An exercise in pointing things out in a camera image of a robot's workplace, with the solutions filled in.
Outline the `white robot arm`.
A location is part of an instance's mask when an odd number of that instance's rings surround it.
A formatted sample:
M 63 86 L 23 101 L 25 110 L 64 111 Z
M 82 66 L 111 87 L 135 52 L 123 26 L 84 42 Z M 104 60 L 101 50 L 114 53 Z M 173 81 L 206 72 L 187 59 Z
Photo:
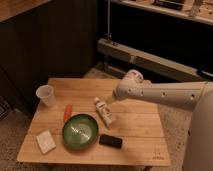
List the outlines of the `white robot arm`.
M 145 83 L 137 70 L 129 70 L 107 99 L 143 100 L 192 111 L 183 171 L 213 171 L 213 82 Z

